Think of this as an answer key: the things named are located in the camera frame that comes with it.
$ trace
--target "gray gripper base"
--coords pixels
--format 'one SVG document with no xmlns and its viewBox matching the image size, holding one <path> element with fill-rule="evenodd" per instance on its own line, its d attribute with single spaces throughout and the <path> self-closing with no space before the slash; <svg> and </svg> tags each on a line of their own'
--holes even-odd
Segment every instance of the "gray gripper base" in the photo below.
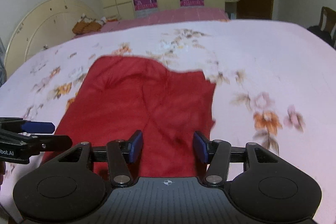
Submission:
<svg viewBox="0 0 336 224">
<path fill-rule="evenodd" d="M 199 184 L 197 178 L 139 178 L 134 186 L 113 190 L 104 205 L 91 215 L 70 223 L 260 224 L 262 222 L 240 213 L 221 190 L 206 188 Z M 312 223 L 307 220 L 301 224 Z"/>
</svg>

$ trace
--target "pink mattress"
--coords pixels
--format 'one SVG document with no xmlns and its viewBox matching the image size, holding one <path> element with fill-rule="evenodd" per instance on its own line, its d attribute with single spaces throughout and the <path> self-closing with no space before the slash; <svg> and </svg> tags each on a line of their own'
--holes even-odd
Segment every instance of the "pink mattress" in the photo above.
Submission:
<svg viewBox="0 0 336 224">
<path fill-rule="evenodd" d="M 74 38 L 84 37 L 96 33 L 111 32 L 125 30 L 140 26 L 150 26 L 156 24 L 177 23 L 185 21 L 204 21 L 229 19 L 226 12 L 218 8 L 180 8 L 176 10 L 166 10 L 153 13 L 145 18 L 137 18 L 132 20 L 121 20 L 106 23 L 100 32 L 91 32 L 83 35 L 76 35 Z"/>
</svg>

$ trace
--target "shelf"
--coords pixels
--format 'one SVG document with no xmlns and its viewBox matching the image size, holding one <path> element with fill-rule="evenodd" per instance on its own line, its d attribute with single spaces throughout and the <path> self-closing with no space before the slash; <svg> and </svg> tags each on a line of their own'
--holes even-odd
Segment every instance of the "shelf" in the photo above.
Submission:
<svg viewBox="0 0 336 224">
<path fill-rule="evenodd" d="M 239 0 L 225 0 L 225 2 L 238 2 Z"/>
</svg>

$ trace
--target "headboard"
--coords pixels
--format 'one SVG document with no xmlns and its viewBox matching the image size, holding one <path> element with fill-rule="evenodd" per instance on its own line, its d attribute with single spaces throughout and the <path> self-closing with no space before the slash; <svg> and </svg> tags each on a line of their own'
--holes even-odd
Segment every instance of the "headboard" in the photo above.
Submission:
<svg viewBox="0 0 336 224">
<path fill-rule="evenodd" d="M 73 38 L 72 28 L 82 14 L 97 18 L 95 12 L 79 0 L 48 0 L 29 12 L 9 41 L 5 56 L 7 76 L 44 46 L 50 48 Z"/>
</svg>

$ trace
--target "metal screw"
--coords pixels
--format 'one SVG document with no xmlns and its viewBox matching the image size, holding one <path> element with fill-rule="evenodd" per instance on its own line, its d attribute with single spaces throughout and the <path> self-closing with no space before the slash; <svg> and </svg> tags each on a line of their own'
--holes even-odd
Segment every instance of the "metal screw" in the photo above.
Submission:
<svg viewBox="0 0 336 224">
<path fill-rule="evenodd" d="M 113 179 L 116 183 L 120 183 L 120 184 L 124 184 L 129 182 L 131 179 L 129 176 L 125 176 L 125 175 L 119 175 L 114 177 Z"/>
<path fill-rule="evenodd" d="M 222 181 L 222 178 L 218 175 L 211 175 L 207 176 L 205 180 L 211 184 L 216 184 L 220 183 Z"/>
</svg>

